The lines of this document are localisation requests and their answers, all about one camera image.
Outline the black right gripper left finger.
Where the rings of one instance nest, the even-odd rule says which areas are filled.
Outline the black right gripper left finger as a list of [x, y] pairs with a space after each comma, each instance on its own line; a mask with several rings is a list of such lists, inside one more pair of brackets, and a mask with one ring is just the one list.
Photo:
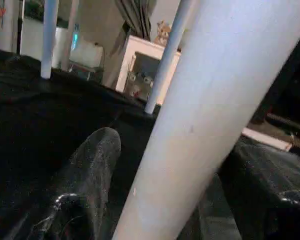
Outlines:
[[121, 138], [110, 127], [94, 131], [75, 150], [39, 201], [11, 226], [2, 240], [99, 240]]

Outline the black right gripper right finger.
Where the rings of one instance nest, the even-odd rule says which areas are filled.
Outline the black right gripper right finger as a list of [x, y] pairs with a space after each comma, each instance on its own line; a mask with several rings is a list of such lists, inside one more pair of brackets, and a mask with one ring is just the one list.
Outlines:
[[300, 156], [240, 137], [218, 171], [244, 240], [300, 240]]

